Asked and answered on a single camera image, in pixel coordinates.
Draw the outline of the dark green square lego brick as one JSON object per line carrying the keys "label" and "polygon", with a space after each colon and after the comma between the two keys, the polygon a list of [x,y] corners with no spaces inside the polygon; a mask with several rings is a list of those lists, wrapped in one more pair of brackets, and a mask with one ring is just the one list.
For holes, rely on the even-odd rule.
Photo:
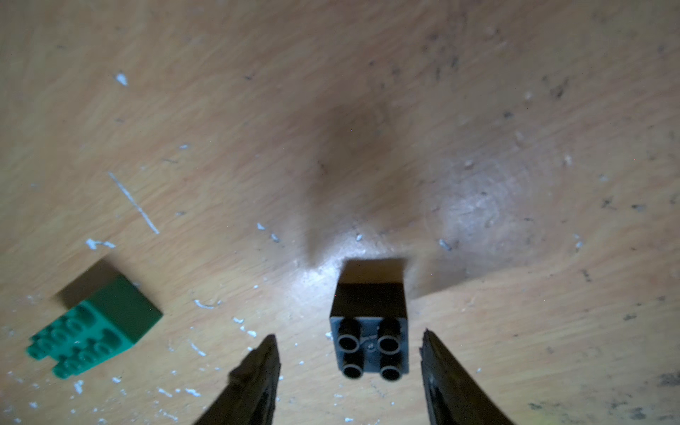
{"label": "dark green square lego brick", "polygon": [[162,317],[159,308],[120,274],[31,336],[26,353],[36,361],[54,359],[52,373],[67,380],[129,350]]}

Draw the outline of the black square lego brick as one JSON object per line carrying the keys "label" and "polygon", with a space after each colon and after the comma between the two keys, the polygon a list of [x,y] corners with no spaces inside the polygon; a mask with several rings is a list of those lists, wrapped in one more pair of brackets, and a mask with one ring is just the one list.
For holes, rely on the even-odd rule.
{"label": "black square lego brick", "polygon": [[329,324],[338,368],[346,378],[377,374],[397,382],[409,372],[403,283],[338,283]]}

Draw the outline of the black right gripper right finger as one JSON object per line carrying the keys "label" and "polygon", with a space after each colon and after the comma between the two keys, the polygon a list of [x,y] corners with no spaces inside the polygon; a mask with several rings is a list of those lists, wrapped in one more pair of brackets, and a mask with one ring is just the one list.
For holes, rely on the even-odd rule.
{"label": "black right gripper right finger", "polygon": [[429,329],[424,331],[420,353],[430,423],[512,423],[455,359],[441,339]]}

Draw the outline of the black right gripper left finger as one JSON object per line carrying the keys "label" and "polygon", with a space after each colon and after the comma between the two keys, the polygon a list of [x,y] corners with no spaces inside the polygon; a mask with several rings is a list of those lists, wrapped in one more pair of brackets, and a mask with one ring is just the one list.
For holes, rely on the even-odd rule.
{"label": "black right gripper left finger", "polygon": [[196,425],[271,425],[281,371],[274,334],[249,352],[228,375],[228,385]]}

